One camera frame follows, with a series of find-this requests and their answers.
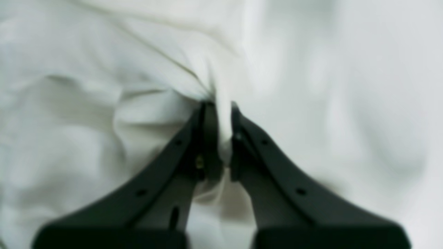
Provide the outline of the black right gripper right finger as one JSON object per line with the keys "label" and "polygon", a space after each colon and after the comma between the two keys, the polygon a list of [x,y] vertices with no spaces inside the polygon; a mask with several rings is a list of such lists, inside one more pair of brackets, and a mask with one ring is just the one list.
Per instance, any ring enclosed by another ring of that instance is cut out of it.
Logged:
{"label": "black right gripper right finger", "polygon": [[334,194],[294,164],[232,104],[231,180],[247,191],[254,249],[410,249],[396,222]]}

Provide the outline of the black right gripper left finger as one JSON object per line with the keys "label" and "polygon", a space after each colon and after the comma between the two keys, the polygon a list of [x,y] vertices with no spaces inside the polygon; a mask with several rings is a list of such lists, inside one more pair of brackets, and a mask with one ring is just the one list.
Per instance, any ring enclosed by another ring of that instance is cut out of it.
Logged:
{"label": "black right gripper left finger", "polygon": [[164,150],[135,177],[100,200],[50,222],[33,249],[186,249],[193,193],[217,182],[215,104],[201,103]]}

